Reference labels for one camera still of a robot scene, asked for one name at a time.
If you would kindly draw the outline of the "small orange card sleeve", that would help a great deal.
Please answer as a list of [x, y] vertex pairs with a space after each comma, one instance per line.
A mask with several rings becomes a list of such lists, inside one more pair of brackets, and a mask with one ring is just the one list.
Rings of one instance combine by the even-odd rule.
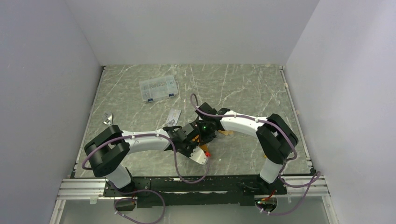
[[218, 130], [218, 132], [224, 136], [233, 135], [233, 131], [231, 130]]

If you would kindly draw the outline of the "orange leather card holder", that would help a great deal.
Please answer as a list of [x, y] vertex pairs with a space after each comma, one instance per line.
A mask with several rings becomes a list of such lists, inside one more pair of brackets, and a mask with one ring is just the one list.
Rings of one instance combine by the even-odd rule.
[[200, 135], [197, 135], [193, 139], [193, 141], [198, 143], [198, 147], [201, 148], [204, 151], [205, 154], [209, 153], [208, 145], [203, 143], [203, 141], [201, 140]]

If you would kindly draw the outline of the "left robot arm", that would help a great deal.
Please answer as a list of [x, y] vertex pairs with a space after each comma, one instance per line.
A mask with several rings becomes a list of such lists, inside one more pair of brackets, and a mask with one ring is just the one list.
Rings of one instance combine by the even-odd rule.
[[146, 132], [122, 131], [111, 125], [85, 145], [82, 169], [91, 170], [95, 177], [106, 178], [122, 196], [128, 196], [134, 190], [134, 182], [127, 168], [121, 165], [127, 155], [171, 150], [205, 165], [208, 159], [199, 147], [199, 131], [199, 126], [193, 123]]

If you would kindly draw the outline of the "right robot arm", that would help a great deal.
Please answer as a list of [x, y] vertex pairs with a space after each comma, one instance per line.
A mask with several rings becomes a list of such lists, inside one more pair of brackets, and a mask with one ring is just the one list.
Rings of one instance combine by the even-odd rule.
[[266, 156], [257, 187], [264, 194], [270, 193], [276, 186], [275, 180], [284, 170], [288, 157], [297, 157], [298, 137], [278, 114], [268, 117], [255, 117], [222, 108], [216, 111], [207, 103], [194, 106], [196, 113], [203, 119], [216, 122], [222, 131], [235, 131], [258, 139]]

